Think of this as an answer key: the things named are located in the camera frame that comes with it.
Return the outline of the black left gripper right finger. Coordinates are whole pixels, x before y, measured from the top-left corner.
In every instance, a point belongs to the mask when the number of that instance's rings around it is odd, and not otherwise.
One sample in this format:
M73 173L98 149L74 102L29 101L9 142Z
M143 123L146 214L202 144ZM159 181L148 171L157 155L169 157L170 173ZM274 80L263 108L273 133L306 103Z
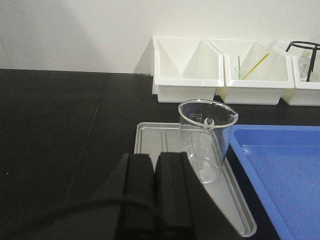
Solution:
M159 240L239 240L240 234L212 200L185 152L160 153L154 175L162 219Z

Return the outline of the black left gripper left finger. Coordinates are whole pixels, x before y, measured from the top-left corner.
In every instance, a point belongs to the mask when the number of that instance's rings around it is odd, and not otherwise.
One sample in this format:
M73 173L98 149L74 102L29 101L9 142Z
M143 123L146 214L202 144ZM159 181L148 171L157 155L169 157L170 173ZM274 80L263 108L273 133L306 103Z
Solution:
M152 240L155 220L154 171L147 154L124 153L107 180L91 195L108 204L89 210L82 227L84 240Z

